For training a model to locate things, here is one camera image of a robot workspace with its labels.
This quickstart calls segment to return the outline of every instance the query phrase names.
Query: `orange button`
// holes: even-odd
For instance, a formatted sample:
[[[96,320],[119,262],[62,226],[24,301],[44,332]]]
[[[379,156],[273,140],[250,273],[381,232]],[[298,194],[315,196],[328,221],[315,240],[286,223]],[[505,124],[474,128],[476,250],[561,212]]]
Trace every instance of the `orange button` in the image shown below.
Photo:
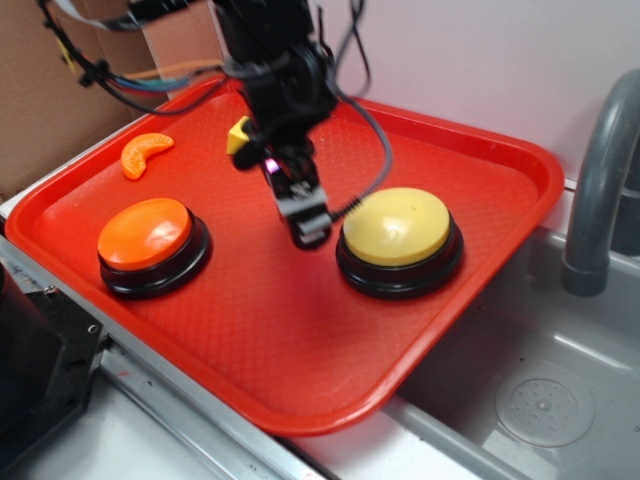
[[[111,268],[140,270],[176,253],[190,233],[191,217],[182,203],[145,200],[109,220],[98,238],[98,254]]]

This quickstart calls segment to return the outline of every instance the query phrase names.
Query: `red tray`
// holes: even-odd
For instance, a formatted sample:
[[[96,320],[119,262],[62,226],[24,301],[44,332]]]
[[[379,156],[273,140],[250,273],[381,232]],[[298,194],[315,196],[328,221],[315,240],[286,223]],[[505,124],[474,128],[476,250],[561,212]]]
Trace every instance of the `red tray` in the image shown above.
[[[169,106],[197,98],[194,87]],[[564,175],[529,143],[370,102],[395,165],[384,187],[428,190],[465,239],[459,274],[441,290],[383,301],[352,290],[327,245],[297,250],[261,173],[234,170],[226,135],[246,107],[231,88],[180,117],[147,116],[61,171],[23,200],[6,225],[31,257],[265,430],[334,431],[375,411],[555,203]],[[173,149],[141,180],[120,169],[135,135],[163,132]],[[378,173],[382,149],[346,106],[313,131],[330,207]],[[98,234],[127,206],[183,202],[209,227],[214,252],[182,289],[147,301],[112,296],[99,275]]]

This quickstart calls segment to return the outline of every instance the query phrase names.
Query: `purple light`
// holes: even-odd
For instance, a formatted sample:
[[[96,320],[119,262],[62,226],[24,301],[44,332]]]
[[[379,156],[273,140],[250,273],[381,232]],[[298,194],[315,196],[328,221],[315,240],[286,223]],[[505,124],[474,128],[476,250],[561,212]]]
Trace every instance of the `purple light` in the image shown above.
[[[267,158],[264,161],[264,165],[265,167],[267,167],[267,172],[269,172],[269,174],[271,175],[280,170],[280,165],[278,165],[278,162],[276,162],[273,158]]]

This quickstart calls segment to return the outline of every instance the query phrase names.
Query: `yellow button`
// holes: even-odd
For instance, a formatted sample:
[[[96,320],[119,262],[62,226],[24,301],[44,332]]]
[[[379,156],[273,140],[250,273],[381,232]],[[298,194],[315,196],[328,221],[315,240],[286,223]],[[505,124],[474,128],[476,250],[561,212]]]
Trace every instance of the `yellow button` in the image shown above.
[[[410,265],[444,245],[449,210],[424,190],[380,190],[345,218],[343,232],[349,250],[360,260],[383,267]]]

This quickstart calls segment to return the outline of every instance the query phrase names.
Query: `white wall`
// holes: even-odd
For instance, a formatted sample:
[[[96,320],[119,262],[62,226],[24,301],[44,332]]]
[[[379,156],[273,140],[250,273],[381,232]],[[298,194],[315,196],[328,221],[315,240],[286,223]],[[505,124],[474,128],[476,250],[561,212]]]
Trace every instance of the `white wall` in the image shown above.
[[[321,3],[337,45],[348,1]],[[640,67],[638,0],[369,0],[361,32],[368,98],[531,141],[572,179],[610,88]]]

